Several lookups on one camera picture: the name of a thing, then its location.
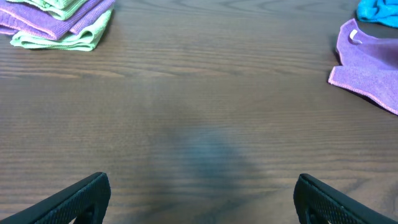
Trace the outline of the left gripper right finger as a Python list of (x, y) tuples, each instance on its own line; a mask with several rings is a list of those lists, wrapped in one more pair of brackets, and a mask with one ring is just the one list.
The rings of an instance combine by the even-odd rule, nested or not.
[(294, 205), (301, 224), (397, 224), (309, 174), (300, 174)]

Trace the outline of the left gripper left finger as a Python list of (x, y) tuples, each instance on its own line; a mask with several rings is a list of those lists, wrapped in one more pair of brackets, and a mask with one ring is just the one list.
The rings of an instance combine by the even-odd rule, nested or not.
[(1, 223), (102, 224), (110, 197), (108, 176), (96, 172)]

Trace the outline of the purple microfiber cloth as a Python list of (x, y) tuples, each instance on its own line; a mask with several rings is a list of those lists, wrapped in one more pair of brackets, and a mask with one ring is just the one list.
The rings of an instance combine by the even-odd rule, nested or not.
[(333, 67), (328, 83), (397, 114), (397, 39), (367, 35), (350, 19), (340, 27), (336, 53), (340, 65)]

